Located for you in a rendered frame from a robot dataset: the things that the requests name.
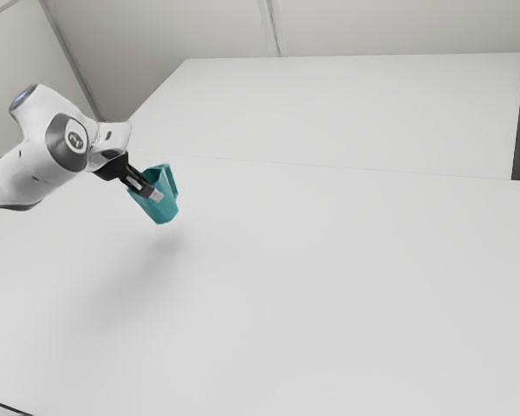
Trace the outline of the teal faceted mug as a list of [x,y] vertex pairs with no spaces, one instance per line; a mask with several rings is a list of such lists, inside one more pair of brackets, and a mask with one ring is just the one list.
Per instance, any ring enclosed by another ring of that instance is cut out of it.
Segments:
[[149,167],[142,172],[142,175],[155,191],[163,195],[159,202],[154,199],[143,198],[130,188],[127,189],[127,192],[156,224],[170,222],[179,212],[176,203],[179,192],[170,165],[161,164]]

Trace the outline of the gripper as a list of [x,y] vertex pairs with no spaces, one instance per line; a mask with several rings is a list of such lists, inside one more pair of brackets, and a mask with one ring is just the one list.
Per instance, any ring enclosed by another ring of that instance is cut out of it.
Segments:
[[109,160],[101,168],[93,171],[93,174],[104,181],[121,179],[129,191],[141,198],[151,199],[154,202],[159,202],[163,198],[163,193],[153,184],[154,174],[149,170],[139,171],[129,165],[127,153]]

